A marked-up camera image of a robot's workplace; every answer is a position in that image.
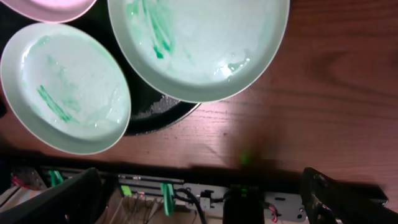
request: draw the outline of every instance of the pink plate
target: pink plate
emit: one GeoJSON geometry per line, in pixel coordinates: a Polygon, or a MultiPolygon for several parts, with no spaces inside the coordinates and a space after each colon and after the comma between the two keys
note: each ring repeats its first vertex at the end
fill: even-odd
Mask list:
{"type": "Polygon", "coordinates": [[[96,0],[0,0],[14,11],[40,22],[69,22],[82,16],[96,0]]]}

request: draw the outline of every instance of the yellow-green sticker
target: yellow-green sticker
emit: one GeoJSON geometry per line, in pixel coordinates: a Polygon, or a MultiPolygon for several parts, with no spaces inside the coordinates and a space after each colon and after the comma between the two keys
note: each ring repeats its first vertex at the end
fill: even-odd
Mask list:
{"type": "Polygon", "coordinates": [[[122,185],[122,191],[123,191],[124,196],[132,195],[129,186],[122,185]]]}

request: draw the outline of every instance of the plate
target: plate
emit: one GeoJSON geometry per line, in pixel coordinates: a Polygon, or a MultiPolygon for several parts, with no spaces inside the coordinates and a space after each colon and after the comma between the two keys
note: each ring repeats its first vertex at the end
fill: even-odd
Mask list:
{"type": "Polygon", "coordinates": [[[98,153],[127,128],[131,100],[121,69],[74,27],[38,23],[18,31],[2,53],[0,77],[20,122],[56,149],[98,153]]]}
{"type": "Polygon", "coordinates": [[[87,12],[96,0],[0,0],[14,11],[39,22],[69,22],[87,12]]]}
{"type": "MultiPolygon", "coordinates": [[[[10,10],[0,3],[0,53],[6,42],[19,29],[34,21],[10,10]]],[[[146,84],[132,69],[120,51],[112,32],[106,0],[98,0],[94,6],[79,19],[69,22],[94,37],[116,59],[122,68],[131,93],[131,116],[126,135],[152,133],[167,128],[184,119],[199,104],[185,103],[167,97],[146,84]]]]}
{"type": "Polygon", "coordinates": [[[247,88],[274,58],[289,0],[108,0],[119,46],[156,90],[202,103],[247,88]]]}

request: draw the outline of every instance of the wooden table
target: wooden table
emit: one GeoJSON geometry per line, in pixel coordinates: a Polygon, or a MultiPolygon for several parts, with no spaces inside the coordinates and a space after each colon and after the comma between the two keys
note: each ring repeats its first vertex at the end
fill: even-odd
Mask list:
{"type": "Polygon", "coordinates": [[[0,119],[0,137],[48,156],[182,169],[238,169],[249,153],[258,169],[310,166],[379,184],[398,212],[398,1],[292,0],[282,45],[255,84],[101,154],[58,152],[12,113],[0,119]]]}

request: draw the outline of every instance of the brown wooden surface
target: brown wooden surface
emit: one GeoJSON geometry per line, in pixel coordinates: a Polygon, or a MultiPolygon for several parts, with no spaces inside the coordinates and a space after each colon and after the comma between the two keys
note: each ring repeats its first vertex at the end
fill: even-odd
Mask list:
{"type": "Polygon", "coordinates": [[[255,84],[101,154],[58,152],[12,113],[0,119],[0,137],[48,156],[180,168],[237,169],[249,151],[261,169],[310,166],[380,184],[398,212],[398,1],[293,0],[280,50],[255,84]]]}

